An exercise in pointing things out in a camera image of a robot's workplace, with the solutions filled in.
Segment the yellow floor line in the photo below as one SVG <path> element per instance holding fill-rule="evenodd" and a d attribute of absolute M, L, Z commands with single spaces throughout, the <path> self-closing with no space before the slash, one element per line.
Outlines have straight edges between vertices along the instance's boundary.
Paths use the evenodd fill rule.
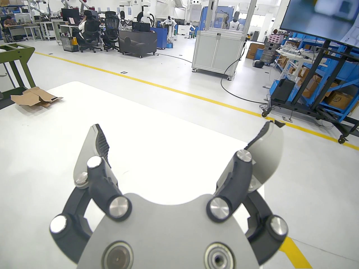
<path fill-rule="evenodd" d="M 70 62 L 72 64 L 78 64 L 80 66 L 83 66 L 83 67 L 86 67 L 86 68 L 92 68 L 92 69 L 96 69 L 98 71 L 102 71 L 102 72 L 105 72 L 105 73 L 109 73 L 109 74 L 113 74 L 113 75 L 116 75 L 116 76 L 120 76 L 120 77 L 123 77 L 123 78 L 126 78 L 126 79 L 130 79 L 130 80 L 134 80 L 134 81 L 137 81 L 137 82 L 141 82 L 141 83 L 144 83 L 144 84 L 149 84 L 149 85 L 152 85 L 152 86 L 155 86 L 155 87 L 159 87 L 159 88 L 162 88 L 162 89 L 166 89 L 168 91 L 173 91 L 173 92 L 177 92 L 177 93 L 180 93 L 180 94 L 183 94 L 183 95 L 187 95 L 187 96 L 190 96 L 190 97 L 193 97 L 193 98 L 196 98 L 196 99 L 200 99 L 200 100 L 204 100 L 204 101 L 207 101 L 207 102 L 210 102 L 212 104 L 216 104 L 216 105 L 221 105 L 221 106 L 224 106 L 226 108 L 229 108 L 229 109 L 233 109 L 233 110 L 236 110 L 236 111 L 239 111 L 239 112 L 243 112 L 243 113 L 246 113 L 246 114 L 250 114 L 250 115 L 253 115 L 253 116 L 257 116 L 257 117 L 260 117 L 262 118 L 261 114 L 259 113 L 255 113 L 255 112 L 252 112 L 252 111 L 249 111 L 249 110 L 246 110 L 246 109 L 242 109 L 242 108 L 239 108 L 239 107 L 236 107 L 236 106 L 232 106 L 232 105 L 229 105 L 229 104 L 225 104 L 225 103 L 221 103 L 220 101 L 216 101 L 216 100 L 212 100 L 212 99 L 209 99 L 209 98 L 204 98 L 202 96 L 199 96 L 199 95 L 195 95 L 195 94 L 191 94 L 191 93 L 188 93 L 188 92 L 184 92 L 184 91 L 179 91 L 177 89 L 174 89 L 174 88 L 170 88 L 170 87 L 167 87 L 167 86 L 163 86 L 163 85 L 159 85 L 159 84 L 156 84 L 156 83 L 152 83 L 152 82 L 149 82 L 149 81 L 145 81 L 145 80 L 141 80 L 141 79 L 138 79 L 138 78 L 134 78 L 134 77 L 130 77 L 130 76 L 126 76 L 124 74 L 119 74 L 119 73 L 115 73 L 115 72 L 111 72 L 111 71 L 108 71 L 106 69 L 102 69 L 102 68 L 96 68 L 96 67 L 93 67 L 93 66 L 89 66 L 87 64 L 81 64 L 79 62 L 76 62 L 76 61 L 71 61 L 71 60 L 68 60 L 68 59 L 63 59 L 61 57 L 57 57 L 57 56 L 53 56 L 53 55 L 48 55 L 48 54 L 44 54 L 44 53 L 40 53 L 40 52 L 35 52 L 36 54 L 39 54 L 39 55 L 44 55 L 44 56 L 48 56 L 48 57 L 51 57 L 53 59 L 59 59 L 59 60 L 62 60 L 62 61 L 66 61 L 66 62 Z M 267 117 L 266 119 L 268 120 L 274 120 L 273 118 L 270 118 L 270 117 Z M 310 129 L 306 129 L 306 128 L 303 128 L 303 127 L 300 127 L 300 126 L 297 126 L 297 125 L 293 125 L 291 123 L 287 123 L 287 125 L 289 127 L 292 127 L 292 128 L 295 128 L 295 129 L 298 129 L 298 130 L 301 130 L 301 131 L 304 131 L 304 132 L 307 132 L 307 133 L 311 133 L 313 135 L 316 135 L 316 136 L 320 136 L 320 137 L 323 137 L 323 138 L 326 138 L 328 140 L 332 140 L 332 141 L 337 141 L 336 139 L 332 138 L 332 137 L 329 137 L 329 136 L 326 136 L 324 134 L 321 134 L 321 133 L 318 133 L 318 132 L 315 132 L 313 130 L 310 130 Z M 346 146 L 349 146 L 353 149 L 356 149 L 359 151 L 359 147 L 356 147 L 354 145 L 350 145 L 350 144 L 344 144 Z M 295 268 L 312 268 L 311 265 L 309 264 L 309 262 L 305 259 L 304 255 L 300 252 L 300 250 L 298 249 L 298 247 L 295 245 L 295 243 L 293 242 L 293 240 L 289 237 L 286 238 L 286 240 L 284 241 L 283 245 L 281 246 L 280 250 L 282 252 L 284 252 L 287 256 L 288 256 L 288 259 L 291 261 L 291 263 L 293 264 L 293 266 Z"/>
<path fill-rule="evenodd" d="M 62 60 L 62 61 L 70 62 L 71 64 L 77 64 L 77 65 L 82 66 L 82 67 L 96 69 L 96 70 L 101 71 L 101 72 L 105 72 L 105 73 L 109 73 L 109 74 L 116 75 L 116 76 L 119 76 L 119 77 L 123 77 L 123 78 L 126 78 L 126 79 L 134 80 L 134 81 L 137 81 L 137 82 L 141 82 L 141 83 L 144 83 L 144 84 L 148 84 L 148 85 L 151 85 L 151 86 L 162 88 L 162 89 L 165 89 L 165 90 L 168 90 L 168 91 L 173 91 L 173 92 L 176 92 L 176 93 L 187 95 L 187 96 L 190 96 L 190 97 L 193 97 L 193 98 L 196 98 L 196 99 L 207 101 L 207 102 L 212 103 L 212 104 L 224 106 L 224 107 L 232 109 L 232 110 L 236 110 L 236 111 L 239 111 L 239 112 L 242 112 L 242 113 L 246 113 L 246 114 L 249 114 L 249 115 L 253 115 L 253 116 L 257 116 L 257 117 L 262 118 L 262 115 L 259 114 L 259 113 L 252 112 L 252 111 L 249 111 L 249 110 L 246 110 L 246 109 L 242 109 L 242 108 L 239 108 L 237 106 L 232 106 L 232 105 L 229 105 L 229 104 L 225 104 L 225 103 L 222 103 L 220 101 L 213 100 L 213 99 L 204 98 L 204 97 L 196 95 L 196 94 L 192 94 L 192 93 L 188 93 L 188 92 L 184 92 L 184 91 L 179 91 L 179 90 L 171 88 L 171 87 L 167 87 L 167 86 L 159 85 L 159 84 L 156 84 L 156 83 L 153 83 L 153 82 L 145 81 L 145 80 L 142 80 L 142 79 L 126 76 L 124 74 L 111 72 L 111 71 L 106 70 L 106 69 L 89 66 L 88 64 L 81 64 L 79 62 L 71 61 L 71 60 L 68 60 L 68 59 L 63 59 L 61 57 L 48 55 L 48 54 L 44 54 L 44 53 L 40 53 L 40 52 L 35 52 L 35 53 L 39 54 L 39 55 L 48 56 L 48 57 L 51 57 L 53 59 L 59 59 L 59 60 Z M 271 117 L 267 117 L 266 119 L 275 120 L 274 118 L 271 118 Z M 319 132 L 316 132 L 316 131 L 311 130 L 311 129 L 307 129 L 307 128 L 304 128 L 304 127 L 301 127 L 301 126 L 298 126 L 298 125 L 294 125 L 292 123 L 288 123 L 288 122 L 285 122 L 285 123 L 286 123 L 286 126 L 288 126 L 288 127 L 291 127 L 291 128 L 294 128 L 294 129 L 297 129 L 297 130 L 300 130 L 300 131 L 303 131 L 303 132 L 306 132 L 306 133 L 310 133 L 311 135 L 314 135 L 314 136 L 325 138 L 326 140 L 329 140 L 329 141 L 332 141 L 332 142 L 335 142 L 335 143 L 338 142 L 337 138 L 333 138 L 333 137 L 327 136 L 327 135 L 325 135 L 323 133 L 319 133 Z M 358 146 L 352 145 L 350 143 L 345 143 L 344 146 L 359 151 Z"/>
<path fill-rule="evenodd" d="M 294 268 L 296 269 L 312 268 L 312 266 L 309 264 L 307 259 L 304 257 L 302 252 L 299 250 L 299 248 L 296 246 L 296 244 L 290 237 L 286 237 L 279 250 L 287 255 L 288 259 L 293 264 Z"/>

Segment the caster wheel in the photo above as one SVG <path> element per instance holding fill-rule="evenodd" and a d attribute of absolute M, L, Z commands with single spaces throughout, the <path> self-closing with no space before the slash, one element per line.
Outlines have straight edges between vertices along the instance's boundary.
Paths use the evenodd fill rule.
<path fill-rule="evenodd" d="M 338 143 L 340 143 L 341 145 L 344 144 L 346 141 L 347 139 L 343 135 L 341 135 L 338 139 Z"/>

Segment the computer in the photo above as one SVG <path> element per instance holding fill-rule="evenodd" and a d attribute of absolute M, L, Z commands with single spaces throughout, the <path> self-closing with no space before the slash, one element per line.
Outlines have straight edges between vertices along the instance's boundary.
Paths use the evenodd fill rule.
<path fill-rule="evenodd" d="M 30 13 L 15 13 L 14 16 L 17 23 L 31 23 Z"/>
<path fill-rule="evenodd" d="M 69 22 L 70 25 L 79 25 L 80 24 L 80 13 L 79 13 L 78 8 L 75 8 L 75 9 L 62 8 L 61 13 L 62 13 L 64 22 Z"/>

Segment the display screen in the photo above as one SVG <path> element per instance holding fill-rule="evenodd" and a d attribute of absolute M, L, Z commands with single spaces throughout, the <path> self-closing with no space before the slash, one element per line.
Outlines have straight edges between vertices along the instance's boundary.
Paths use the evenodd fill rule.
<path fill-rule="evenodd" d="M 359 47 L 359 0 L 291 0 L 281 29 Z"/>

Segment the black mesh chair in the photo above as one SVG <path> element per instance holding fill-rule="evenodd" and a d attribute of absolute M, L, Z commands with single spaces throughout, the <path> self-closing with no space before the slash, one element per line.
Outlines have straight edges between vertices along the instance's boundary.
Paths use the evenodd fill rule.
<path fill-rule="evenodd" d="M 105 12 L 105 27 L 106 30 L 102 32 L 103 46 L 106 51 L 109 49 L 116 49 L 119 52 L 119 37 L 118 37 L 119 18 L 114 11 Z"/>
<path fill-rule="evenodd" d="M 100 49 L 100 51 L 102 51 L 100 47 L 95 46 L 95 44 L 97 44 L 98 39 L 100 37 L 99 28 L 100 28 L 100 22 L 98 20 L 89 20 L 85 23 L 85 30 L 82 33 L 84 42 L 82 42 L 79 45 L 81 52 L 83 52 L 86 49 L 93 50 L 94 53 L 96 53 L 95 49 Z"/>

